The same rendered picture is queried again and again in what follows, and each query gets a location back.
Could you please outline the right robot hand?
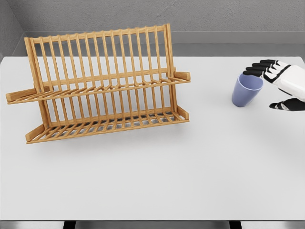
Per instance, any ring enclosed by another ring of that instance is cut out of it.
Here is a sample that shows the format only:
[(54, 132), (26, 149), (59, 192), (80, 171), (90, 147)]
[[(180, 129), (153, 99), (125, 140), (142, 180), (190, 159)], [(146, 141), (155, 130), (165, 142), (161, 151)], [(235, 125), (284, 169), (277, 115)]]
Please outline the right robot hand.
[(243, 71), (245, 75), (264, 78), (269, 83), (293, 98), (272, 103), (272, 109), (285, 111), (305, 111), (305, 69), (280, 60), (261, 60)]

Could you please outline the lavender blue cup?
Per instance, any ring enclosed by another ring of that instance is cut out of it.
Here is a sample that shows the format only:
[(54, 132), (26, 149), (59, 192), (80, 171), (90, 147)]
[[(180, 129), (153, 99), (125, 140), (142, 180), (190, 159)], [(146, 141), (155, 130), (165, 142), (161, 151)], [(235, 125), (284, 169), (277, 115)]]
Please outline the lavender blue cup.
[(247, 106), (260, 92), (263, 80), (253, 75), (241, 74), (236, 81), (232, 102), (238, 107)]

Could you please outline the wooden two-tier dish rack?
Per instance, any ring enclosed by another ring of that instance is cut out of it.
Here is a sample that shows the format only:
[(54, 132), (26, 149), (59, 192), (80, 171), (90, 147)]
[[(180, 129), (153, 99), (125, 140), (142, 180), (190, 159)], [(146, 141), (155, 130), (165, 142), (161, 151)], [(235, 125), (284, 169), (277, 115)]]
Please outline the wooden two-tier dish rack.
[(42, 124), (29, 144), (189, 121), (176, 85), (169, 24), (25, 38), (33, 88), (6, 94), (37, 102)]

